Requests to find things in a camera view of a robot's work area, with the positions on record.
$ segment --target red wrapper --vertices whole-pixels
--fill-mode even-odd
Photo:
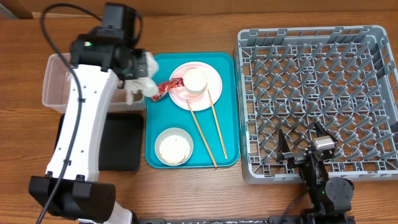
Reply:
[[[157,85],[159,93],[151,97],[152,102],[159,101],[166,93],[168,93],[172,88],[185,86],[182,78],[172,78],[169,81],[162,82]]]

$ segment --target chopstick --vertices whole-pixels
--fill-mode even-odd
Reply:
[[[189,105],[188,100],[187,100],[187,105],[188,105],[188,107],[189,107],[189,110],[191,111],[191,114],[192,114],[193,119],[195,120],[195,123],[197,124],[197,128],[198,128],[198,130],[199,130],[199,133],[200,133],[200,135],[201,135],[201,138],[203,139],[203,142],[205,143],[205,146],[206,146],[206,148],[207,148],[207,151],[209,152],[209,155],[210,155],[210,157],[211,157],[211,160],[213,161],[214,167],[217,168],[217,163],[216,163],[216,161],[214,160],[214,157],[213,157],[213,154],[211,153],[211,150],[210,150],[210,148],[209,148],[209,145],[207,145],[207,141],[206,141],[206,139],[205,139],[205,136],[203,135],[203,133],[202,133],[202,131],[201,131],[201,128],[200,128],[200,126],[199,126],[199,123],[198,123],[198,121],[197,121],[197,118],[195,117],[195,114],[193,114],[191,105]]]
[[[220,126],[218,125],[218,119],[217,119],[216,110],[214,109],[213,100],[211,100],[210,90],[207,89],[207,92],[208,92],[208,94],[209,94],[210,105],[211,105],[211,109],[213,110],[214,120],[216,120],[216,126],[217,126],[217,130],[218,130],[218,136],[220,137],[221,147],[223,148],[224,157],[225,157],[225,159],[228,159],[228,156],[226,155],[226,151],[225,151],[223,136],[221,135]]]

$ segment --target gray dish rack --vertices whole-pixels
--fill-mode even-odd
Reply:
[[[246,182],[301,182],[276,161],[277,131],[302,151],[315,121],[340,142],[331,177],[398,179],[397,69],[382,27],[242,30],[234,60]]]

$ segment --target blue mat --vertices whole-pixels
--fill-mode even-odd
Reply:
[[[181,53],[159,54],[155,56],[155,59],[159,63],[159,71],[153,77],[156,83],[167,81],[178,66],[187,62],[204,62],[217,70],[223,81],[223,92],[215,103],[215,110],[228,159],[224,158],[211,108],[195,111],[195,116],[217,165],[226,167],[235,164],[239,159],[239,129],[232,58],[225,53]],[[161,163],[155,155],[156,138],[167,128],[184,129],[193,139],[192,156],[180,166],[167,166]],[[214,167],[191,113],[175,105],[169,94],[156,103],[151,102],[150,99],[147,100],[145,157],[147,162],[155,168]]]

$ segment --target plastic crate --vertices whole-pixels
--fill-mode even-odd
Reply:
[[[63,56],[69,60],[70,54],[63,54]],[[49,57],[43,83],[42,103],[44,106],[53,108],[59,113],[65,113],[70,91],[70,79],[73,78],[69,73],[69,69],[62,63],[57,54]],[[145,108],[145,97],[142,94],[134,95],[132,105],[127,105],[124,90],[117,89],[113,94],[108,111],[135,111]]]
[[[299,152],[315,121],[339,140],[331,177],[398,179],[397,69],[382,27],[242,30],[234,59],[246,182],[301,182],[276,161],[277,131]]]

